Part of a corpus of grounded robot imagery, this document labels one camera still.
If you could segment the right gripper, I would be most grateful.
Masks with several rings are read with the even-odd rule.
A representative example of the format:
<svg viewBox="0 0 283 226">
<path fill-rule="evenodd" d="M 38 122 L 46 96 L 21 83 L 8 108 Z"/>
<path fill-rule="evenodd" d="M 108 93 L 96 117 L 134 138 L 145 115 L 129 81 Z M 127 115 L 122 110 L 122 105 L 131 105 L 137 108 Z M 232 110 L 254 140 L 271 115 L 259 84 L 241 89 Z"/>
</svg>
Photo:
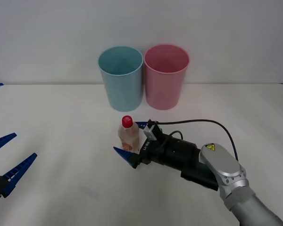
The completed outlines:
<svg viewBox="0 0 283 226">
<path fill-rule="evenodd" d="M 140 129 L 144 129 L 148 122 L 136 121 L 135 123 Z M 162 136 L 155 141 L 146 139 L 139 154 L 115 146 L 113 149 L 134 169 L 141 163 L 148 165 L 152 161 L 161 165 L 170 165 L 170 160 L 166 155 L 167 144 L 169 141 L 170 135 L 167 134 L 162 134 Z"/>
</svg>

